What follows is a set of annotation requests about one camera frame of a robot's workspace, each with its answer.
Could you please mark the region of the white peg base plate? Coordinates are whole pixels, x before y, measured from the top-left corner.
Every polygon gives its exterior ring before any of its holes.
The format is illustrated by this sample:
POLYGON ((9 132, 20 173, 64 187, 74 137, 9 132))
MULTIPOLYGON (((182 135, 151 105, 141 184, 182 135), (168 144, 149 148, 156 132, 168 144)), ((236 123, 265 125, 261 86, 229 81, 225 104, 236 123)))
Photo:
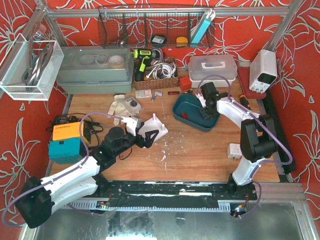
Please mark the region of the white peg base plate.
POLYGON ((147 132, 155 130, 158 130, 158 134, 154 141, 159 140, 169 132, 165 124, 160 121, 155 113, 153 113, 152 117, 143 123, 143 126, 139 129, 138 134, 145 138, 147 132))

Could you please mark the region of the white control box with knob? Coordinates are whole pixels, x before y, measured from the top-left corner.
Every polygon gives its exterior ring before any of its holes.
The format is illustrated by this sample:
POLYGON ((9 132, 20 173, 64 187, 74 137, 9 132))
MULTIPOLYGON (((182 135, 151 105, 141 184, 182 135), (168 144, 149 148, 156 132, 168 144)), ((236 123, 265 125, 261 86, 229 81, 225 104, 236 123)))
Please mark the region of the white control box with knob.
POLYGON ((124 106, 130 111, 132 114, 138 114, 141 111, 140 103, 134 98, 129 97, 124 101, 124 106))

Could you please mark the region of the white work glove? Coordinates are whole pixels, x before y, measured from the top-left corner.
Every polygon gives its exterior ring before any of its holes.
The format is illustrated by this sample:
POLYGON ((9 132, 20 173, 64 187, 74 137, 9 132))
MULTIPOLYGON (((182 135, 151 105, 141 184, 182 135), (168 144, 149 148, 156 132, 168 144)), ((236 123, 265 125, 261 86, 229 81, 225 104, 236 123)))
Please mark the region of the white work glove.
POLYGON ((109 107, 108 114, 119 118, 129 117, 131 115, 130 111, 125 107, 124 103, 126 96, 124 94, 116 94, 113 97, 113 102, 109 107))

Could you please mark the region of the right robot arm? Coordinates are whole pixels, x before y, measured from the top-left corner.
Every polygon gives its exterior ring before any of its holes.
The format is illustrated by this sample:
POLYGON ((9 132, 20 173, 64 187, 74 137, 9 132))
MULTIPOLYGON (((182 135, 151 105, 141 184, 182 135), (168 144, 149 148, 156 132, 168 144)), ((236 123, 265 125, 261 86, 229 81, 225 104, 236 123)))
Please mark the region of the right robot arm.
POLYGON ((242 157, 227 182, 228 194, 240 199, 252 188, 253 177, 263 161, 279 149, 279 144, 270 136, 276 135, 274 120, 268 114, 260 115, 245 108, 229 93, 218 92, 213 82, 198 86, 195 96, 201 103, 199 112, 205 120, 224 115, 240 128, 242 157))

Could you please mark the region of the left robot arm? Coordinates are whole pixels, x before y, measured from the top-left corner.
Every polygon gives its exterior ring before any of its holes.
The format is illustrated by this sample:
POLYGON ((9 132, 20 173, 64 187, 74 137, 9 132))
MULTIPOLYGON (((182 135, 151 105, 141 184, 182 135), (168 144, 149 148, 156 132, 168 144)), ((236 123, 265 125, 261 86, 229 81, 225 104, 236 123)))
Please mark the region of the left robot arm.
POLYGON ((158 134, 157 129, 140 135, 125 132, 121 127, 111 128, 89 156, 54 175, 29 178, 14 203, 15 207, 29 228, 42 225, 61 207, 94 194, 99 187, 96 176, 111 167, 117 156, 134 145, 150 148, 158 134))

